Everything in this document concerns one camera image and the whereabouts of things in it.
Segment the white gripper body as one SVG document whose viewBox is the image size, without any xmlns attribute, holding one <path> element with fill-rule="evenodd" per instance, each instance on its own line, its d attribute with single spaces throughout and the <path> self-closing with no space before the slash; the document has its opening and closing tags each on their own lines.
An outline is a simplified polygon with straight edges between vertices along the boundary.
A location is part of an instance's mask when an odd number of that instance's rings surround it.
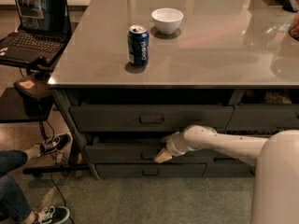
<svg viewBox="0 0 299 224">
<path fill-rule="evenodd" d="M 188 149 L 180 132 L 172 133 L 166 138 L 166 149 L 172 156 L 182 156 Z"/>
</svg>

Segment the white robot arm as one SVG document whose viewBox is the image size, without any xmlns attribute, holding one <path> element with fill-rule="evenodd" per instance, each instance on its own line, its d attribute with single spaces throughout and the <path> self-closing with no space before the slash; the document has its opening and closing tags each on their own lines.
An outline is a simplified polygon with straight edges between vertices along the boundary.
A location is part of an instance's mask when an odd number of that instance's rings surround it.
<svg viewBox="0 0 299 224">
<path fill-rule="evenodd" d="M 299 224 L 299 131 L 269 138 L 217 133 L 192 125 L 168 135 L 158 163 L 189 151 L 216 150 L 255 167 L 250 224 Z"/>
</svg>

